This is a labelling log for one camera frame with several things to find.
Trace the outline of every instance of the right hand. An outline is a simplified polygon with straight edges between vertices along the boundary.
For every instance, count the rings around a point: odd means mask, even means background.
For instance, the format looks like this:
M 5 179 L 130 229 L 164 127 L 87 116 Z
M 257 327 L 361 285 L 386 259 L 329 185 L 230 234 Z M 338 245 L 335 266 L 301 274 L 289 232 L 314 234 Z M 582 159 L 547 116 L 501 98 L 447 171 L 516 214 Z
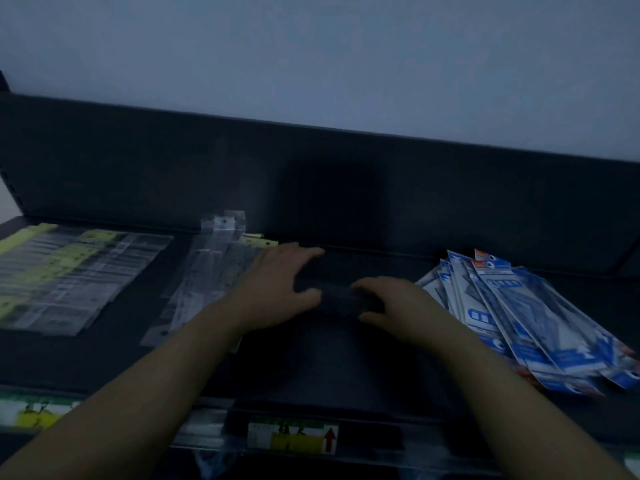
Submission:
M 385 304 L 384 314 L 363 313 L 362 322 L 380 327 L 399 340 L 425 347 L 437 355 L 446 353 L 471 333 L 427 291 L 410 281 L 379 276 L 363 278 L 351 286 L 375 293 Z

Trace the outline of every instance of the white wall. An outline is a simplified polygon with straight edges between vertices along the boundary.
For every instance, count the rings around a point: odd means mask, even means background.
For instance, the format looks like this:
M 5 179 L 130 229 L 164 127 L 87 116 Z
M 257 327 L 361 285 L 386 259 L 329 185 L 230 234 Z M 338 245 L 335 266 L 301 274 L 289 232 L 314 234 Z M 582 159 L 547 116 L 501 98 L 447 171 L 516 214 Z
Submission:
M 640 159 L 640 0 L 0 0 L 16 93 Z

